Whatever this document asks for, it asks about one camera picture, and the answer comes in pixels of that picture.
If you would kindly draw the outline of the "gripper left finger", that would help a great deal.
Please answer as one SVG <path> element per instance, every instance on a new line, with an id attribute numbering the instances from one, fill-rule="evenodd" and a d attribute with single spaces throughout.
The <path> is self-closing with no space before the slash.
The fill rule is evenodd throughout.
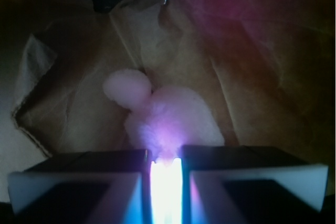
<path id="1" fill-rule="evenodd" d="M 8 176 L 17 223 L 152 223 L 148 150 L 63 153 Z"/>

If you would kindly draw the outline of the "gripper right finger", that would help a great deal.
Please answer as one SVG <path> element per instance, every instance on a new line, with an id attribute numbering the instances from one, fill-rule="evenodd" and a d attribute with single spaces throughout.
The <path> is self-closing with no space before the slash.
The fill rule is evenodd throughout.
<path id="1" fill-rule="evenodd" d="M 326 223 L 328 167 L 275 147 L 185 145 L 182 223 Z"/>

